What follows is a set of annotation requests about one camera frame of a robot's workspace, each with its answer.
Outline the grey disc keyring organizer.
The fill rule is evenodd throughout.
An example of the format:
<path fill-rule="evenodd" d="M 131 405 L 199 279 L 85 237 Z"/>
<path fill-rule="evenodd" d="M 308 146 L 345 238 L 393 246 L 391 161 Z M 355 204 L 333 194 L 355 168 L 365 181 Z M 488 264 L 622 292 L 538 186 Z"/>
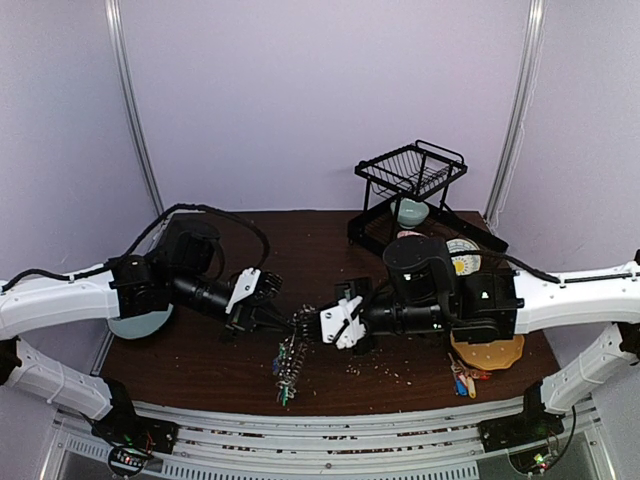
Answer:
<path fill-rule="evenodd" d="M 311 310 L 314 307 L 310 305 L 303 305 L 300 310 Z M 279 344 L 278 355 L 274 358 L 272 363 L 272 371 L 276 377 L 276 387 L 279 392 L 279 386 L 286 384 L 295 389 L 296 396 L 296 384 L 298 382 L 308 347 L 311 343 L 303 342 L 296 330 L 296 316 L 297 312 L 292 317 L 292 324 L 294 331 Z"/>

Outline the green key tag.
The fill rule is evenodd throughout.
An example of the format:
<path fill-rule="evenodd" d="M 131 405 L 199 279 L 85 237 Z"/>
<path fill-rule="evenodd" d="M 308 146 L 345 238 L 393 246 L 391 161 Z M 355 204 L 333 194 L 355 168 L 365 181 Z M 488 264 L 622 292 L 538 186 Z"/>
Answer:
<path fill-rule="evenodd" d="M 283 384 L 279 386 L 277 401 L 286 406 L 290 400 L 295 397 L 295 389 L 289 385 Z"/>

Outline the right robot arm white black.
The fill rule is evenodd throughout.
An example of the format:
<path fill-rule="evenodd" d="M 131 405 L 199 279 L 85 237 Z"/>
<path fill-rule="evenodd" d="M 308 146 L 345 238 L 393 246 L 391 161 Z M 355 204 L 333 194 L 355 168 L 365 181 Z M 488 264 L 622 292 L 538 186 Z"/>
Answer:
<path fill-rule="evenodd" d="M 559 372 L 527 389 L 513 419 L 519 440 L 535 440 L 560 416 L 623 365 L 639 361 L 639 264 L 547 274 L 510 256 L 511 268 L 457 275 L 454 253 L 441 238 L 408 235 L 382 254 L 387 286 L 350 293 L 301 313 L 307 342 L 350 349 L 379 334 L 444 330 L 457 342 L 488 344 L 538 330 L 607 323 L 607 328 Z"/>

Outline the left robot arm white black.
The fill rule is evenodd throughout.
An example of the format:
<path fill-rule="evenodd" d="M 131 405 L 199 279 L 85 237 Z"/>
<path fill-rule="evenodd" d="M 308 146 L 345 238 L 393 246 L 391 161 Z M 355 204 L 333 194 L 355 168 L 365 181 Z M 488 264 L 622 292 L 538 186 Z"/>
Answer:
<path fill-rule="evenodd" d="M 123 444 L 144 433 L 142 419 L 119 382 L 83 374 L 31 347 L 22 334 L 76 321 L 104 319 L 132 328 L 162 325 L 174 306 L 224 321 L 230 334 L 256 328 L 288 331 L 273 305 L 282 280 L 257 267 L 229 286 L 206 277 L 221 254 L 220 233 L 201 216 L 173 215 L 144 255 L 126 254 L 58 278 L 31 273 L 1 293 L 1 384 L 74 409 L 105 425 Z"/>

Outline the teal plate with flower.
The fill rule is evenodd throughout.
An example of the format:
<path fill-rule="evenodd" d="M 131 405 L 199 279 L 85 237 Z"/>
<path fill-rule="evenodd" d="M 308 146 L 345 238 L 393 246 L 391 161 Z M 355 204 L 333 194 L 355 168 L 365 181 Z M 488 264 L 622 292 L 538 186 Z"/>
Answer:
<path fill-rule="evenodd" d="M 169 320 L 173 309 L 169 305 L 164 311 L 153 311 L 126 319 L 108 319 L 107 325 L 116 337 L 137 340 L 157 332 Z"/>

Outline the teal ceramic bowl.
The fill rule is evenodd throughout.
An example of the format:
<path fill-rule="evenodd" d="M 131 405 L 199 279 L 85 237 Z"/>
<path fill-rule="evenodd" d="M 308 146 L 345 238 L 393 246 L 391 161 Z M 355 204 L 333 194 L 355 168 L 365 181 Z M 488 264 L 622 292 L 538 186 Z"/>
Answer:
<path fill-rule="evenodd" d="M 421 225 L 430 213 L 426 202 L 416 202 L 408 198 L 392 201 L 389 208 L 392 217 L 403 229 L 414 229 Z"/>

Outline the white blue patterned plate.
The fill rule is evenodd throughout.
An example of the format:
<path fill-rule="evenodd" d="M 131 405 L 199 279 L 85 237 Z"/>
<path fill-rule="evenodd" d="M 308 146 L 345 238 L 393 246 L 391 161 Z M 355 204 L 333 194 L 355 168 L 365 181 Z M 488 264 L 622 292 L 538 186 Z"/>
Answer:
<path fill-rule="evenodd" d="M 446 245 L 457 276 L 467 276 L 480 271 L 481 256 L 469 254 L 469 251 L 479 250 L 475 242 L 456 238 L 448 240 Z"/>

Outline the blue key tag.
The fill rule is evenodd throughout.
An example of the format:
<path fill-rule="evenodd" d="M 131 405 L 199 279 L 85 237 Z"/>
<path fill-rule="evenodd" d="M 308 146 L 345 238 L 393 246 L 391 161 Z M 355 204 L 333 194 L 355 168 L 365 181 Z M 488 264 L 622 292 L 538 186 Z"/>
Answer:
<path fill-rule="evenodd" d="M 459 378 L 457 378 L 455 380 L 455 393 L 458 396 L 462 396 L 462 397 L 467 397 L 468 396 L 468 390 L 466 385 L 464 384 L 463 381 L 461 381 Z"/>

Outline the yellow key tag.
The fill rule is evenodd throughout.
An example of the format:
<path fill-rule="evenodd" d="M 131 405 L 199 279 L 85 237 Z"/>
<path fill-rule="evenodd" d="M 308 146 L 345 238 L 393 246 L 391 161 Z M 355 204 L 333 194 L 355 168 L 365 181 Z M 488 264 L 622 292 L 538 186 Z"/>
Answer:
<path fill-rule="evenodd" d="M 469 397 L 472 399 L 475 399 L 477 396 L 477 392 L 476 392 L 475 382 L 473 378 L 466 379 L 466 388 L 467 388 Z"/>

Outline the yellow dotted plate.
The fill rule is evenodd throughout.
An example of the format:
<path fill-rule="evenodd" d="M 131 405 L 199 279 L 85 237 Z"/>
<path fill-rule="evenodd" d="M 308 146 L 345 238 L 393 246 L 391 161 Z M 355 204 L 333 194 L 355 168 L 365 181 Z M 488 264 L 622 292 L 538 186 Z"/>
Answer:
<path fill-rule="evenodd" d="M 453 336 L 450 340 L 453 350 L 466 365 L 484 371 L 511 368 L 522 357 L 525 345 L 523 335 L 490 343 L 455 341 Z"/>

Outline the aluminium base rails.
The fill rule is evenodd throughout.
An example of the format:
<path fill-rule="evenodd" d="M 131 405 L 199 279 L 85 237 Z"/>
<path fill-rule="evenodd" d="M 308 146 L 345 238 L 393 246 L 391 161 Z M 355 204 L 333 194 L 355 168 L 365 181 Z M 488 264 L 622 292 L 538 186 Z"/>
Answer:
<path fill-rule="evenodd" d="M 138 413 L 178 425 L 172 453 L 156 453 L 132 479 L 620 479 L 591 398 L 577 406 L 569 450 L 540 476 L 519 475 L 511 456 L 545 440 L 487 452 L 477 425 L 512 415 L 520 398 L 422 412 L 263 416 L 135 402 Z M 117 479 L 109 445 L 64 410 L 36 479 Z"/>

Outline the aluminium corner frame post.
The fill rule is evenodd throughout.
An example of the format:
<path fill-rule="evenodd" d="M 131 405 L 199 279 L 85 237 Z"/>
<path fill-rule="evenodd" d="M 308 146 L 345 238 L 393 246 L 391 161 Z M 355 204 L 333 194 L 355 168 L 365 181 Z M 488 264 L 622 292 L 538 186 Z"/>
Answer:
<path fill-rule="evenodd" d="M 106 0 L 104 2 L 104 7 L 107 29 L 116 62 L 116 69 L 118 72 L 127 123 L 133 141 L 134 151 L 152 207 L 154 212 L 159 215 L 164 211 L 164 203 L 161 198 L 159 186 L 151 163 L 135 95 L 134 82 L 126 47 L 124 25 L 122 21 L 121 2 L 118 0 Z"/>

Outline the right aluminium frame post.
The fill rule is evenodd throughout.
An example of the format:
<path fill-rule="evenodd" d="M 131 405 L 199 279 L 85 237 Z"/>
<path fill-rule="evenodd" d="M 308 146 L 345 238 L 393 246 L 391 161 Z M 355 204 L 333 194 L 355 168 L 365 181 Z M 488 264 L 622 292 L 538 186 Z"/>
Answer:
<path fill-rule="evenodd" d="M 525 120 L 534 98 L 544 40 L 547 2 L 529 2 L 521 61 L 512 109 L 484 218 L 496 230 L 504 211 L 525 137 Z"/>

